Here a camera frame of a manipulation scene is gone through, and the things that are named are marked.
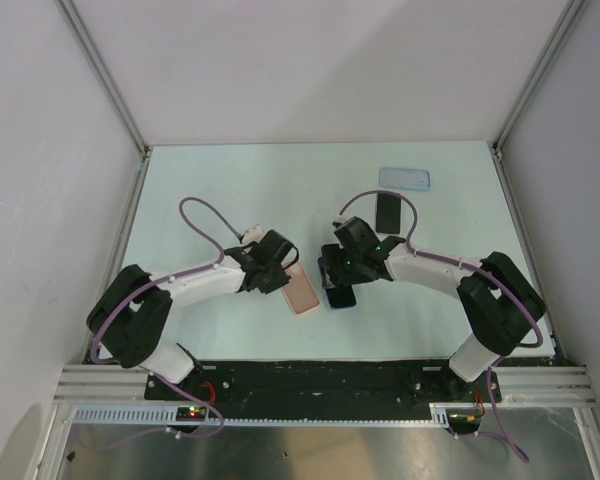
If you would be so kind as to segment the blue-edged black phone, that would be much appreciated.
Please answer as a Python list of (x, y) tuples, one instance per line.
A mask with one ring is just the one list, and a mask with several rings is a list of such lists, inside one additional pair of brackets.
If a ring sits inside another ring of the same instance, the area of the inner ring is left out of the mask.
[(341, 310), (357, 305), (354, 290), (351, 286), (338, 286), (325, 290), (328, 305), (331, 309)]

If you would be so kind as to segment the pink phone case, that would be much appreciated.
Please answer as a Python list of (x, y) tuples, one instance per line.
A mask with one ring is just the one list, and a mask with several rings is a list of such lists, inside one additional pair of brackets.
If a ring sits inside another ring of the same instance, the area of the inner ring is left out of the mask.
[(296, 263), (289, 265), (285, 271), (290, 280), (283, 287), (283, 294), (291, 312), (299, 316), (315, 310), (320, 300), (303, 266)]

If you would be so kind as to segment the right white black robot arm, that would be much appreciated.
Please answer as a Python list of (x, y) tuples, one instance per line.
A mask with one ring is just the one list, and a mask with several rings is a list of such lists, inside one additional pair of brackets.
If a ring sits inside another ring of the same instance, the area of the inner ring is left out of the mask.
[(408, 238), (380, 239), (361, 218), (336, 223), (337, 241), (321, 247), (318, 266), (323, 288), (388, 282), (414, 283), (460, 301), (471, 334), (448, 361), (442, 376), (444, 393), (466, 400), (478, 388), (478, 377), (523, 345), (529, 332), (542, 345), (537, 322), (544, 300), (514, 262), (494, 251), (475, 263), (414, 247)]

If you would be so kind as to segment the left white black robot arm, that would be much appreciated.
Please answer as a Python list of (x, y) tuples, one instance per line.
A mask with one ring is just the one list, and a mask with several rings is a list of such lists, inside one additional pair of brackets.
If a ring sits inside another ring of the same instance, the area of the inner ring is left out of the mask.
[(181, 342), (167, 338), (171, 314), (223, 295), (275, 292), (290, 282), (287, 269), (299, 260), (299, 249), (273, 229), (254, 227), (240, 240), (218, 259), (179, 272), (124, 267), (87, 316), (92, 361), (142, 368), (165, 379), (177, 397), (194, 397), (203, 366)]

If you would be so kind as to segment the black phone on table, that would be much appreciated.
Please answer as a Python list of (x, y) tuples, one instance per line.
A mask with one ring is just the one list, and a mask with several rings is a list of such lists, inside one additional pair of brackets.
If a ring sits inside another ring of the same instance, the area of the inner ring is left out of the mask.
[(391, 193), (376, 194), (375, 231), (377, 233), (400, 234), (401, 204), (401, 199)]

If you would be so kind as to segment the clear blue phone case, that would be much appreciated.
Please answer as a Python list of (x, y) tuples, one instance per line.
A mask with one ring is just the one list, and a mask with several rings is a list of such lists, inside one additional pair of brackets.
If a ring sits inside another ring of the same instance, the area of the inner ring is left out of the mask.
[(431, 176), (427, 170), (382, 167), (379, 170), (379, 185), (386, 189), (428, 191)]

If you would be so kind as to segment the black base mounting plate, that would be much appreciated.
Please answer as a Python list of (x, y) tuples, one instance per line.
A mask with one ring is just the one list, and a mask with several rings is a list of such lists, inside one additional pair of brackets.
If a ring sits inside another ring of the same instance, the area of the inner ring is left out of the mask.
[(144, 397), (212, 400), (233, 420), (397, 421), (428, 418), (431, 403), (501, 401), (497, 376), (466, 383), (443, 360), (207, 361), (173, 391), (150, 377)]

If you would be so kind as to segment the aluminium frame rail front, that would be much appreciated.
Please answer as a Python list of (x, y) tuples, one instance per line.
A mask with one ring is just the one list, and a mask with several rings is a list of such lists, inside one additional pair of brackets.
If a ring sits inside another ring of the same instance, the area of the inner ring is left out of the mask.
[[(597, 396), (584, 367), (498, 367), (506, 407), (596, 408)], [(67, 365), (53, 402), (56, 404), (144, 404), (150, 374), (113, 365)]]

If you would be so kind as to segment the left aluminium corner post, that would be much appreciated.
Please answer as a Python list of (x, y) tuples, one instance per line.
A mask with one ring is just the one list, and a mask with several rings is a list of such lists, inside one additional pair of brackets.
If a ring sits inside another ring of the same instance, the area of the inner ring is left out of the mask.
[(136, 152), (142, 160), (145, 160), (150, 148), (76, 3), (71, 0), (57, 0), (55, 1), (55, 5), (64, 18), (71, 34), (74, 36), (86, 62), (101, 86), (114, 113), (120, 120)]

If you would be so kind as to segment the aluminium corner post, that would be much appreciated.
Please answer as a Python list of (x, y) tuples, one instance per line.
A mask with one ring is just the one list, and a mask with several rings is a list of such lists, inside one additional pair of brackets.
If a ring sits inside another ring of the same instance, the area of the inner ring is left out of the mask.
[(71, 0), (57, 0), (55, 1), (55, 5), (64, 18), (71, 34), (74, 36), (86, 62), (101, 86), (114, 113), (120, 120), (136, 152), (142, 160), (145, 160), (150, 148), (76, 3)]
[(504, 147), (540, 91), (589, 4), (590, 1), (587, 0), (570, 0), (566, 3), (492, 142), (491, 149), (498, 160), (502, 158)]

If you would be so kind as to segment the right aluminium corner post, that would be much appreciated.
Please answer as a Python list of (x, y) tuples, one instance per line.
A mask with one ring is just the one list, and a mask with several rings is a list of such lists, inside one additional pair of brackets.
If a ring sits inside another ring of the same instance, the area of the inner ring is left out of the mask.
[(540, 91), (589, 4), (590, 1), (587, 0), (570, 0), (566, 3), (492, 142), (491, 149), (498, 160), (502, 158), (504, 147)]

